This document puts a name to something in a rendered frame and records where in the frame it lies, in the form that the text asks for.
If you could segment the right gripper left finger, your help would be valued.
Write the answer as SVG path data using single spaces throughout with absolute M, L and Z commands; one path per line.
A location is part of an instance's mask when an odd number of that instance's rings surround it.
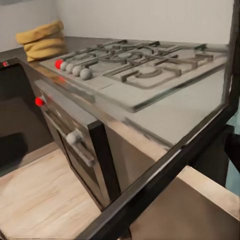
M 0 193 L 26 153 L 21 133 L 0 138 Z

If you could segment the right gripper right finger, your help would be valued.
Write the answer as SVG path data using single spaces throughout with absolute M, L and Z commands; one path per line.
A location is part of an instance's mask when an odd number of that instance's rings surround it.
M 225 141 L 224 151 L 240 173 L 240 135 L 229 133 Z

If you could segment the microwave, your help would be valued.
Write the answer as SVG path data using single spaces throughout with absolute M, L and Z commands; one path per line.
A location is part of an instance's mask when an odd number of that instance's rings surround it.
M 233 116 L 240 0 L 0 0 L 0 240 L 118 240 Z

